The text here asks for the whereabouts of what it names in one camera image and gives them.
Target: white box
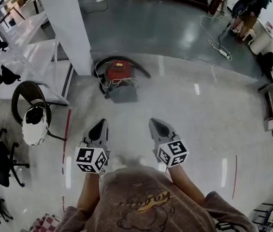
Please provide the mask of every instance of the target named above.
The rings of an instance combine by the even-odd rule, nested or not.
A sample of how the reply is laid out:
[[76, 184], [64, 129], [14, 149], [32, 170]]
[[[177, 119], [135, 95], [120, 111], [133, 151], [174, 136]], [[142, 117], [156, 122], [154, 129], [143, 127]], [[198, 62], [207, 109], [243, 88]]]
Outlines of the white box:
[[107, 157], [102, 148], [76, 147], [74, 160], [81, 171], [98, 174]]
[[185, 141], [181, 139], [159, 145], [157, 157], [164, 162], [168, 168], [171, 168], [184, 163], [188, 154], [188, 147]]

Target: cartoon print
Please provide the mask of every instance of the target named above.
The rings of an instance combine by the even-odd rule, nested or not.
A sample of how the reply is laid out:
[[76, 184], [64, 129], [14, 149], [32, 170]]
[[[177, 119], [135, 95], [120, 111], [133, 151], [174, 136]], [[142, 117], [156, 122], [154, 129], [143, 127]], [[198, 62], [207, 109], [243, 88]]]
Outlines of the cartoon print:
[[158, 188], [152, 179], [132, 184], [125, 202], [117, 204], [118, 207], [125, 208], [118, 214], [120, 219], [117, 226], [125, 230], [164, 231], [169, 213], [175, 211], [173, 207], [169, 210], [165, 205], [170, 197], [170, 192], [165, 188]]

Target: checkered cloth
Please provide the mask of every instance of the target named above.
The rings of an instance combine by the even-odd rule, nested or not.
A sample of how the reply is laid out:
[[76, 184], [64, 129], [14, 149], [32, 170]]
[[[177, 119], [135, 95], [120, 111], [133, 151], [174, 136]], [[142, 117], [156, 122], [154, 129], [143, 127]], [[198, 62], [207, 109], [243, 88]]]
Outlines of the checkered cloth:
[[54, 216], [45, 214], [42, 219], [36, 219], [30, 227], [29, 232], [54, 232], [59, 225], [60, 220]]

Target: polished floor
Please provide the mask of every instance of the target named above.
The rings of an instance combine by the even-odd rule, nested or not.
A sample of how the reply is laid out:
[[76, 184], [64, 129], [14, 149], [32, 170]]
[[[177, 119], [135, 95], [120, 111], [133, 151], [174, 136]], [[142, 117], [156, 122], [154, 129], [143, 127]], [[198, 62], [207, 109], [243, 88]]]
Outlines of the polished floor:
[[[208, 14], [198, 8], [168, 0], [78, 1], [92, 52], [191, 59], [265, 80], [246, 44], [236, 43], [228, 33], [222, 37], [222, 45], [231, 52], [232, 61], [209, 45], [210, 38], [200, 27], [200, 16]], [[217, 40], [230, 20], [204, 18], [202, 24]]]
[[273, 137], [264, 131], [264, 104], [255, 79], [178, 58], [134, 55], [134, 59], [152, 75], [146, 79], [137, 73], [137, 103], [114, 104], [102, 96], [97, 79], [73, 76], [71, 107], [52, 106], [50, 131], [61, 136], [71, 109], [66, 146], [51, 137], [37, 147], [26, 146], [11, 102], [0, 101], [0, 128], [8, 130], [3, 140], [9, 146], [18, 142], [16, 159], [30, 163], [30, 169], [17, 170], [24, 188], [13, 176], [8, 188], [0, 186], [0, 196], [14, 217], [2, 222], [0, 232], [28, 230], [45, 213], [62, 217], [63, 209], [76, 205], [85, 175], [73, 162], [74, 149], [84, 129], [101, 118], [109, 122], [111, 158], [143, 156], [157, 167], [148, 121], [160, 118], [185, 139], [190, 154], [183, 167], [205, 195], [216, 190], [249, 217], [262, 202], [273, 202]]

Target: black backpack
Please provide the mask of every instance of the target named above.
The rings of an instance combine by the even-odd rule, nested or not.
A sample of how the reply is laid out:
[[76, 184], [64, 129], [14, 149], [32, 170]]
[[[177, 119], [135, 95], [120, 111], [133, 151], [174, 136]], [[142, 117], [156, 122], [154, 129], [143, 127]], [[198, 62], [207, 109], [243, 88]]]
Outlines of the black backpack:
[[262, 76], [265, 74], [270, 80], [272, 80], [271, 72], [273, 71], [273, 52], [268, 52], [266, 54], [259, 54], [257, 61], [262, 70]]

